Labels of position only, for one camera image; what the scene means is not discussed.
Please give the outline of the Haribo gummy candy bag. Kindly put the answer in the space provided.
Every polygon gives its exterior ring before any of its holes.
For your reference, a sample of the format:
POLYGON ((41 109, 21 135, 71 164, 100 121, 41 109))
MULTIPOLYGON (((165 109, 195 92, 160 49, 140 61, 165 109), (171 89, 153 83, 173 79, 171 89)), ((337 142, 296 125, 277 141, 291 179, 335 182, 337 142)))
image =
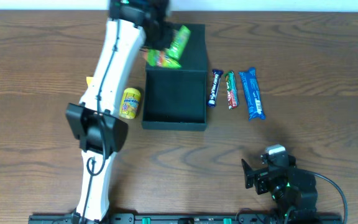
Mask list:
POLYGON ((179 30, 174 30, 173 41, 169 48, 164 50, 150 49, 144 52, 145 61, 152 67, 179 69, 179 59, 188 43, 191 31, 182 25, 179 30))

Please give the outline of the dark green gift box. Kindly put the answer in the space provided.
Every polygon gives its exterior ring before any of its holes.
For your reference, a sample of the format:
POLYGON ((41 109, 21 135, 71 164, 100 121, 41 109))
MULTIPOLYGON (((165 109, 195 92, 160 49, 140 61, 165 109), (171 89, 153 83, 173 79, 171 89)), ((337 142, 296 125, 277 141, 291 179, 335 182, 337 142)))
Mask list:
POLYGON ((191 31, 179 64, 170 69, 147 65, 142 127, 204 131, 208 56, 204 24, 186 24, 191 31))

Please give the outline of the purple Dairy Milk bar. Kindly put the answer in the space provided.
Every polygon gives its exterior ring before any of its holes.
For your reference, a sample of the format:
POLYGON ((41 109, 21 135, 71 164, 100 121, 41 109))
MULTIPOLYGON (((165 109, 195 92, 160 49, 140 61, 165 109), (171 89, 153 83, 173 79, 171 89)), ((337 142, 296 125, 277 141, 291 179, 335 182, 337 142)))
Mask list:
POLYGON ((217 98, 222 74, 223 74, 222 70, 213 69, 213 82, 212 82, 211 92, 209 94, 209 100, 207 102, 207 105, 209 107, 213 108, 216 106, 216 98, 217 98))

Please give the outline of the yellow Mentos gum bottle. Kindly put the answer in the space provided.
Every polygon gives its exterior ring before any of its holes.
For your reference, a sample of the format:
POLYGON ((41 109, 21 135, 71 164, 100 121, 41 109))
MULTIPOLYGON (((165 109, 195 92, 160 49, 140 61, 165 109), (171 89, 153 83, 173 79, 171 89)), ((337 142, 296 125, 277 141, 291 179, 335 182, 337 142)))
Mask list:
POLYGON ((137 114, 140 99, 141 93, 138 89, 126 88, 119 107, 119 116, 125 119, 134 119, 137 114))

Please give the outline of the green Milo wafer bar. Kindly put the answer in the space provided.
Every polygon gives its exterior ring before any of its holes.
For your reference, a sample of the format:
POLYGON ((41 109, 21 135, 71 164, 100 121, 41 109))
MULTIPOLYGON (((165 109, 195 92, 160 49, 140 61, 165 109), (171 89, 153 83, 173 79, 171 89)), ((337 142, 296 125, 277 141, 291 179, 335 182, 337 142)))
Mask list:
POLYGON ((239 105, 238 96, 237 96, 237 85, 234 72, 228 71, 224 75, 226 86, 227 86, 227 100, 228 107, 230 110, 237 108, 239 105))

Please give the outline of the yellow seed snack bag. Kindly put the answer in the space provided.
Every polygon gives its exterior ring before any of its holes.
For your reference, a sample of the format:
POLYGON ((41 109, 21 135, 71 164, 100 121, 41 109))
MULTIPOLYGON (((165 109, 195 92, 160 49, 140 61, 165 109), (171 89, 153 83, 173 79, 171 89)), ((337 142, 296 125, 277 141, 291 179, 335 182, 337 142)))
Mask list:
POLYGON ((93 77, 86 77, 87 86, 90 86, 93 81, 93 77))

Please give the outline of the blue Oreo cookie pack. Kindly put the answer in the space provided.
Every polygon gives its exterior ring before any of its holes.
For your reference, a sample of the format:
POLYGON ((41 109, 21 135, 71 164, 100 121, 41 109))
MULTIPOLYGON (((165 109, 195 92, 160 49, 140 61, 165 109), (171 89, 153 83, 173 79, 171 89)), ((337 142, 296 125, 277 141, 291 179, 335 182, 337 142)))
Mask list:
POLYGON ((250 67, 246 71, 240 71, 239 76, 248 107, 249 120, 254 118, 265 119, 255 67, 250 67))

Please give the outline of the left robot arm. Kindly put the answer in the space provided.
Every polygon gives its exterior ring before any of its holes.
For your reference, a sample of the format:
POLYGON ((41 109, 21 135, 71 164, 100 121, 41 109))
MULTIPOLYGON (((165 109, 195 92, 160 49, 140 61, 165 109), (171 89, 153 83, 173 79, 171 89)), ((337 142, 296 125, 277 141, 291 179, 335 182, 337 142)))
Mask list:
POLYGON ((72 223, 102 223, 106 218, 112 165, 128 133, 127 123, 119 119, 124 88, 142 47, 170 45, 172 25, 165 20, 169 13, 169 0, 109 3, 104 44, 93 79, 79 103, 68 104, 65 113, 79 141, 84 168, 72 223))

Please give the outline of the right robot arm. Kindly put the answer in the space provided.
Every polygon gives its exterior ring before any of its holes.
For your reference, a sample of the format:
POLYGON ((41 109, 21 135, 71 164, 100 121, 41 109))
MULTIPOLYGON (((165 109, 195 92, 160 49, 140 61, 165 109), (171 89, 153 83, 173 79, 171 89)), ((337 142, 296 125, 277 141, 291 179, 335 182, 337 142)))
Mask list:
POLYGON ((255 187, 259 195, 270 193, 282 220, 288 218, 294 222, 314 218, 318 198, 314 175, 297 169, 295 157, 286 152, 277 156, 263 154, 261 159, 267 167, 258 170, 241 160, 245 187, 255 187))

